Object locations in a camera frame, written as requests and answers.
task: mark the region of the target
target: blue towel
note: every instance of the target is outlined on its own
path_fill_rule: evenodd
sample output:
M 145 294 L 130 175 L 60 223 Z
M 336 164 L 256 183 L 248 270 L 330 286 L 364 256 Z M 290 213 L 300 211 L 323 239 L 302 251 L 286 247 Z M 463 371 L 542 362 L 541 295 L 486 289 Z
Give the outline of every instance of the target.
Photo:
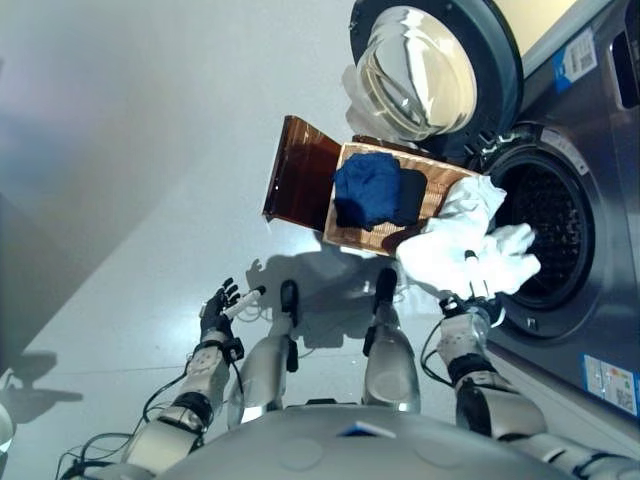
M 371 231 L 394 218 L 400 194 L 400 165 L 389 153 L 355 153 L 335 173 L 339 227 Z

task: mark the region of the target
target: washing machine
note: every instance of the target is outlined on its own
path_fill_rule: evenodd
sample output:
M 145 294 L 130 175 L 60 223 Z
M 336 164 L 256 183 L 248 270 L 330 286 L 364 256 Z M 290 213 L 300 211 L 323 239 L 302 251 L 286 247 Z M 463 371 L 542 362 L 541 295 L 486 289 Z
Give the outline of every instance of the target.
M 542 268 L 501 296 L 491 347 L 637 417 L 638 2 L 607 5 L 526 80 L 489 0 L 359 0 L 350 30 L 382 131 L 490 175 L 508 192 L 493 226 L 536 231 Z
M 525 83 L 521 124 L 477 158 L 541 271 L 503 296 L 498 347 L 638 416 L 638 2 L 614 2 Z

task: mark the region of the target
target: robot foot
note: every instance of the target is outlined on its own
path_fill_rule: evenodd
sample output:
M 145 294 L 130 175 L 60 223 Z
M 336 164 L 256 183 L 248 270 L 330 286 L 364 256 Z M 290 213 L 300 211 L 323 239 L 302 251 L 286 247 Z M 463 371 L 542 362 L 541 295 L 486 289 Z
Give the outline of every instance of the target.
M 298 285 L 293 280 L 285 280 L 280 285 L 282 311 L 291 315 L 293 326 L 298 326 Z

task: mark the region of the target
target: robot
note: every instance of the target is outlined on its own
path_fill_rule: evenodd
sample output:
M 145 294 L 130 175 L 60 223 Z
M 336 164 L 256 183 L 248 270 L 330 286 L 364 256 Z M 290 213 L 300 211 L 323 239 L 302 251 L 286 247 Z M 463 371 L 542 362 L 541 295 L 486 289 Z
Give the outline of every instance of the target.
M 414 352 L 393 308 L 396 283 L 393 269 L 381 271 L 363 348 L 368 362 L 362 404 L 316 400 L 283 408 L 286 373 L 298 368 L 291 338 L 297 286 L 282 284 L 284 318 L 274 321 L 238 372 L 235 361 L 244 350 L 232 320 L 265 289 L 241 296 L 227 280 L 200 312 L 200 341 L 172 404 L 146 419 L 120 463 L 87 462 L 62 478 L 640 478 L 633 459 L 547 433 L 539 408 L 485 354 L 500 309 L 481 296 L 463 301 L 451 295 L 440 303 L 444 318 L 436 351 L 455 390 L 457 425 L 421 416 Z M 229 367 L 237 373 L 227 406 L 229 431 L 205 444 L 203 436 L 222 409 Z M 85 477 L 85 466 L 103 468 Z

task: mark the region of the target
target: folded cloth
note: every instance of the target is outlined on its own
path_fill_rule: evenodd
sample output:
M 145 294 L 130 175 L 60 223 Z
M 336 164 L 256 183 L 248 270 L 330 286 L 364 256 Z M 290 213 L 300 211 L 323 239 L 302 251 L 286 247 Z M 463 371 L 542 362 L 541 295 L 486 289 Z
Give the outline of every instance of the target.
M 398 208 L 391 223 L 398 227 L 415 225 L 420 218 L 422 200 L 427 191 L 427 177 L 419 170 L 402 168 L 400 170 L 400 193 Z
M 335 173 L 339 227 L 372 230 L 398 208 L 400 165 L 389 153 L 354 153 Z

